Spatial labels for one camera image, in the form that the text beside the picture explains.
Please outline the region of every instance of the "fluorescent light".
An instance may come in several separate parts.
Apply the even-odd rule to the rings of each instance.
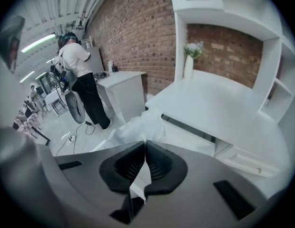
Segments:
[[[33,73],[34,73],[34,71],[32,71],[30,74],[28,74],[26,77],[24,77],[24,78],[20,81],[20,83],[24,82],[25,79],[28,78],[28,77],[29,77],[30,75],[32,75]]]
[[[50,61],[53,60],[53,59],[54,59],[54,57],[53,57],[52,59],[49,59],[46,63],[50,62]]]
[[[39,77],[43,76],[46,72],[42,73],[40,76],[37,76],[35,79],[38,79]]]
[[[46,41],[46,40],[49,40],[49,39],[51,39],[51,38],[54,38],[54,37],[56,37],[55,34],[51,34],[51,35],[45,36],[45,37],[43,37],[43,38],[41,38],[41,39],[39,39],[39,40],[37,40],[37,41],[31,43],[29,46],[26,46],[25,48],[23,48],[23,49],[21,50],[21,52],[29,51],[30,49],[32,49],[33,47],[37,46],[38,44],[40,44],[40,43],[42,43],[42,42],[44,42],[44,41]]]

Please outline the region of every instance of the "plastic bag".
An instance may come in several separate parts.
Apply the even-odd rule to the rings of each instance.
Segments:
[[[134,141],[159,141],[166,136],[161,119],[161,111],[157,108],[149,109],[140,117],[132,118],[128,123],[110,133],[108,141],[118,146]]]

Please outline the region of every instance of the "white table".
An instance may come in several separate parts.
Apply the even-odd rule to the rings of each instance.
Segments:
[[[49,105],[51,107],[51,109],[53,110],[54,114],[58,117],[58,113],[57,111],[54,109],[52,103],[54,103],[56,100],[60,100],[60,97],[62,100],[64,100],[63,96],[62,96],[62,93],[61,93],[61,90],[58,89],[58,91],[55,89],[53,90],[49,95],[47,95],[45,97],[45,102],[46,102],[46,105]]]
[[[145,111],[141,75],[146,72],[119,71],[97,82],[101,98],[125,123]]]
[[[277,171],[272,169],[273,163],[280,170],[289,167],[287,147],[275,122],[264,114],[250,115],[244,105],[244,92],[205,77],[182,79],[161,91],[146,106],[157,107],[164,115],[233,145],[233,152],[221,159],[226,164],[242,169],[248,158],[254,159],[248,161],[251,169],[244,167],[252,173],[256,171],[253,162],[271,163],[271,167],[264,167],[272,171],[265,176],[271,176]]]

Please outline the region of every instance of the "white floor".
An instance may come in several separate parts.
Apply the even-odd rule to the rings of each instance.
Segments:
[[[44,116],[42,116],[41,123],[41,130],[40,132],[44,134],[46,137],[50,139],[48,147],[50,148],[52,154],[54,156],[57,155],[57,152],[64,144],[68,136],[71,134],[76,133],[76,128],[80,126],[77,122],[73,120],[71,114],[67,109],[63,109],[63,107],[58,108],[59,110],[59,117],[53,113],[53,111],[47,112]],[[77,131],[77,140],[75,144],[75,150],[73,150],[73,143],[67,146],[65,144],[63,148],[59,151],[58,156],[60,155],[70,155],[75,153],[84,153],[95,151],[96,149],[103,149],[105,146],[108,136],[110,135],[113,129],[116,129],[123,125],[121,120],[117,118],[113,112],[113,110],[109,110],[105,108],[107,116],[111,119],[112,125],[107,131],[103,131],[101,126],[97,124],[95,127],[95,131],[92,135],[86,135],[85,130],[87,125],[81,126]],[[87,116],[85,120],[92,123],[90,118]],[[93,130],[93,127],[90,126],[87,129],[87,133],[90,134]],[[36,143],[45,144],[46,140],[39,136],[38,134],[34,133],[38,139],[35,139]]]

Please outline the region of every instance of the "black pants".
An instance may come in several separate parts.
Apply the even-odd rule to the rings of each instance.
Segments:
[[[100,124],[103,129],[107,129],[110,120],[106,116],[97,86],[92,73],[85,74],[78,78],[72,90],[76,91],[83,102],[85,111],[94,124]]]

